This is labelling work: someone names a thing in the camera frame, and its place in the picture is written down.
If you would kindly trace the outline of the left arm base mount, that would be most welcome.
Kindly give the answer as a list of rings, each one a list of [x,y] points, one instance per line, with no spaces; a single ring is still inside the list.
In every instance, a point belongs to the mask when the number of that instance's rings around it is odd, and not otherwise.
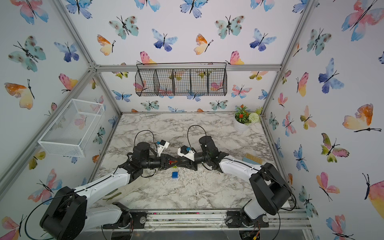
[[[105,229],[144,229],[145,223],[147,221],[148,213],[147,212],[137,212],[130,210],[127,206],[119,202],[113,202],[114,207],[118,207],[122,211],[120,217],[115,223],[105,224],[103,228]]]

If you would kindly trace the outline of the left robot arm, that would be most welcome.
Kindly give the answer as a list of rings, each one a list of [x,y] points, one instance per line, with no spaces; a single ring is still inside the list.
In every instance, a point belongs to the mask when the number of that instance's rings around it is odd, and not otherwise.
[[[95,209],[92,205],[113,190],[134,182],[145,169],[165,170],[181,163],[184,158],[157,154],[145,142],[137,144],[127,156],[125,163],[96,181],[75,189],[61,188],[43,214],[40,227],[55,240],[73,240],[84,230],[105,225],[131,230],[134,217],[123,204],[114,202]]]

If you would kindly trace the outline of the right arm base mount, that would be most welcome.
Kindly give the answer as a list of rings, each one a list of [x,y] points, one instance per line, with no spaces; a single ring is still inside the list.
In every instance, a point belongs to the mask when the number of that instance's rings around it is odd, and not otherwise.
[[[228,228],[268,228],[269,219],[266,214],[257,218],[249,217],[243,209],[227,211],[225,224]]]

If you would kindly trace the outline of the blue lego brick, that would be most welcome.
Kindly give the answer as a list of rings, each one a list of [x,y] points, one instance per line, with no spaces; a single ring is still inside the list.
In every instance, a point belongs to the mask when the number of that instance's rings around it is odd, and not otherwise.
[[[172,179],[177,179],[179,177],[178,172],[172,172]]]

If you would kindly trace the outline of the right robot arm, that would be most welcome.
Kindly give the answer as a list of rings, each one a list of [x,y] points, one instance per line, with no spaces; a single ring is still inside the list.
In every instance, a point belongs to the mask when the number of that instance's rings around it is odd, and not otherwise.
[[[178,166],[197,170],[199,164],[207,164],[214,171],[233,175],[250,183],[255,198],[242,208],[246,220],[253,221],[264,214],[276,215],[292,196],[292,191],[274,165],[249,164],[228,153],[221,152],[210,136],[199,139],[201,151],[187,146],[178,148]]]

